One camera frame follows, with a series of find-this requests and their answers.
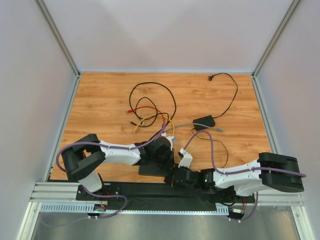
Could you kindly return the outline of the black network switch box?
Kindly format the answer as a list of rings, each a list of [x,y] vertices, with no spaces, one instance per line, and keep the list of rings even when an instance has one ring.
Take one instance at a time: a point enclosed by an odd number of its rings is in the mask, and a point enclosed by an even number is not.
[[[167,177],[173,171],[175,150],[169,150],[153,160],[144,161],[139,165],[138,174],[141,176]]]

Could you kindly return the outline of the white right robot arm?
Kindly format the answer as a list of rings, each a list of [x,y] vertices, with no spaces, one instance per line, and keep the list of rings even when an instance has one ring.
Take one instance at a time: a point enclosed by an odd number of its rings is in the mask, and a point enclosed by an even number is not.
[[[173,188],[187,188],[201,193],[216,194],[224,190],[232,196],[248,197],[268,189],[284,193],[301,193],[306,177],[300,172],[295,157],[270,152],[259,153],[252,162],[229,168],[189,169],[192,156],[184,151],[181,161],[164,182]]]

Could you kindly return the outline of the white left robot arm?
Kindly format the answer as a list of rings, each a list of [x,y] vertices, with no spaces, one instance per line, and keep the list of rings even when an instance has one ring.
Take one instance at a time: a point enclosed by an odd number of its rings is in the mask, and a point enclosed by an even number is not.
[[[78,182],[89,192],[103,189],[103,180],[96,168],[104,163],[139,166],[142,176],[166,177],[174,166],[176,138],[165,133],[152,141],[129,145],[100,141],[96,134],[89,134],[62,149],[64,170],[69,182]]]

